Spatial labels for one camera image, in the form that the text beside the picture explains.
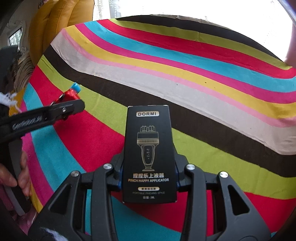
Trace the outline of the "person's left hand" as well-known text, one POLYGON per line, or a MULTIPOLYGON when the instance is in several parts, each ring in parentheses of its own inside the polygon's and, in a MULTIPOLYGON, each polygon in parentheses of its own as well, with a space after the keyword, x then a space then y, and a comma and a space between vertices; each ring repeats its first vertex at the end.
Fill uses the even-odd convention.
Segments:
POLYGON ((21 172, 18 175, 17 180, 8 171, 8 169, 3 164, 1 164, 0 179, 1 179, 1 184, 4 186, 16 187, 16 185, 18 185, 21 188, 24 196, 29 197, 32 195, 32 190, 31 190, 31 178, 30 178, 27 162, 28 162, 27 153, 25 151, 22 151, 21 159, 20 159, 21 172))

